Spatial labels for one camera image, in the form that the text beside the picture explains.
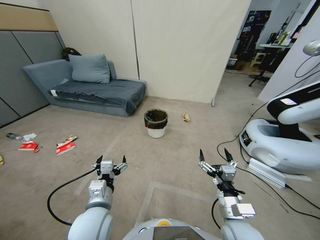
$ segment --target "trash can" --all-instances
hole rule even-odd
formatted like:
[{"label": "trash can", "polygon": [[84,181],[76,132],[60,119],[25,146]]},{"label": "trash can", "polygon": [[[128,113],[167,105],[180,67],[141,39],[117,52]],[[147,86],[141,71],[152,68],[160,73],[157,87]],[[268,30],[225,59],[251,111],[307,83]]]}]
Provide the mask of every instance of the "trash can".
[{"label": "trash can", "polygon": [[150,109],[144,114],[144,123],[153,138],[160,138],[166,131],[168,114],[162,109]]}]

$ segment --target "yellow object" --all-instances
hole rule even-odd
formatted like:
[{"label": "yellow object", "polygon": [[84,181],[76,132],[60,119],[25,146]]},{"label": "yellow object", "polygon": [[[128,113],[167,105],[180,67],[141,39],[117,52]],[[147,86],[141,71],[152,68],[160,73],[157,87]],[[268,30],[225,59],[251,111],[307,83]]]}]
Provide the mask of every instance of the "yellow object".
[{"label": "yellow object", "polygon": [[190,122],[190,117],[189,117],[189,115],[188,115],[186,112],[184,112],[184,113],[182,114],[182,116],[183,116],[183,120],[184,120],[184,121]]},{"label": "yellow object", "polygon": [[172,226],[172,223],[167,219],[161,219],[157,223],[157,227],[170,227],[170,226]]}]

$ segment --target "white wall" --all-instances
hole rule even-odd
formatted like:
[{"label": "white wall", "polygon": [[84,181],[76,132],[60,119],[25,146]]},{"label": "white wall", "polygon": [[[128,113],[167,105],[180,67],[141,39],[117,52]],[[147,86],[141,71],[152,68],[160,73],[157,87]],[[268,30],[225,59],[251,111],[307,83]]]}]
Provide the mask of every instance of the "white wall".
[{"label": "white wall", "polygon": [[46,0],[1,0],[2,3],[10,3],[26,7],[34,7],[40,9],[48,9],[45,3]]},{"label": "white wall", "polygon": [[[269,101],[274,98],[276,95],[286,90],[290,86],[299,82],[303,78],[295,78],[294,72],[300,66],[300,64],[305,61],[308,55],[302,52],[303,47],[311,42],[312,40],[319,39],[320,40],[320,31],[319,31],[319,22],[320,22],[320,8],[315,12],[307,26],[304,28],[303,32],[294,43],[278,69],[272,75],[271,79],[264,87],[263,91],[259,95],[259,99],[264,102]],[[315,66],[320,61],[320,57],[314,57],[310,59],[308,62],[301,67],[298,72],[298,75],[302,75],[307,72],[313,66]],[[320,70],[320,66],[318,66],[313,72]],[[316,73],[309,79],[304,82],[298,84],[294,88],[291,88],[289,91],[299,88],[301,86],[305,86],[309,83],[319,80],[320,73]]]},{"label": "white wall", "polygon": [[[280,30],[282,24],[286,21],[287,17],[291,14],[291,12],[298,6],[300,12],[304,12],[304,10],[308,7],[311,0],[280,0],[277,5],[274,5],[274,9],[271,11],[271,15],[269,20],[267,21],[264,29],[262,30],[260,37],[257,41],[256,48],[263,49],[260,47],[260,44],[265,44],[271,33],[277,32]],[[290,22],[288,29],[286,31],[293,30],[296,23],[302,16],[302,13],[296,13],[294,18]]]},{"label": "white wall", "polygon": [[134,0],[148,95],[210,102],[250,0]]},{"label": "white wall", "polygon": [[105,54],[118,78],[138,78],[130,0],[48,0],[63,42],[82,55]]}]

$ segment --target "gray blanket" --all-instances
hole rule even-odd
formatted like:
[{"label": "gray blanket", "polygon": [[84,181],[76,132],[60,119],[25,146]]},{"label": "gray blanket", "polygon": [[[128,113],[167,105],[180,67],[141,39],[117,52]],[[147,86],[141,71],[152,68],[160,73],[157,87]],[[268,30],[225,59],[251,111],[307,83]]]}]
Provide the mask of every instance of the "gray blanket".
[{"label": "gray blanket", "polygon": [[130,80],[112,80],[109,84],[69,80],[52,90],[58,98],[124,107],[129,114],[136,110],[146,93],[143,82]]}]

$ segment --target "carpet floor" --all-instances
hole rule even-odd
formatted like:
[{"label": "carpet floor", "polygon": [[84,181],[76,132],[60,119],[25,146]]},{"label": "carpet floor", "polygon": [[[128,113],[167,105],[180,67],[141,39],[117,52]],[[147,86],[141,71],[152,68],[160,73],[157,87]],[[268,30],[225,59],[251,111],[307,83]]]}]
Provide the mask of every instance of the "carpet floor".
[{"label": "carpet floor", "polygon": [[[0,166],[0,239],[66,239],[69,227],[50,216],[47,197],[59,185],[91,170],[101,155],[114,159],[115,164],[123,155],[128,161],[128,169],[114,183],[112,240],[122,239],[136,222],[164,217],[188,222],[220,237],[211,218],[216,187],[198,167],[199,150],[209,164],[225,163],[217,145],[232,140],[262,104],[257,96],[263,86],[249,88],[251,81],[246,75],[225,73],[214,107],[146,97],[132,116],[122,118],[50,105],[0,129],[0,155],[5,161]],[[164,109],[169,115],[160,139],[151,138],[144,126],[144,113],[151,108]],[[182,120],[183,112],[189,114],[189,123]],[[261,109],[255,118],[271,116]],[[314,133],[320,132],[319,126],[319,121],[301,124]],[[17,151],[21,142],[6,138],[9,132],[36,133],[34,141],[43,148],[38,153]],[[56,144],[71,134],[79,137],[74,141],[76,148],[56,156]],[[238,141],[222,146],[221,153],[224,147],[239,161],[239,167],[246,167]],[[320,174],[310,176],[312,182],[290,180],[288,184],[320,205]],[[85,210],[87,188],[94,179],[92,173],[59,190],[52,198],[53,211],[65,221],[74,221]],[[234,182],[246,192],[243,202],[252,203],[257,212],[248,222],[266,240],[319,239],[320,222],[292,211],[262,181],[238,170]],[[155,186],[152,196],[143,205],[150,186]],[[320,217],[319,210],[290,190],[276,191],[295,209]],[[214,214],[222,225],[218,208]]]}]

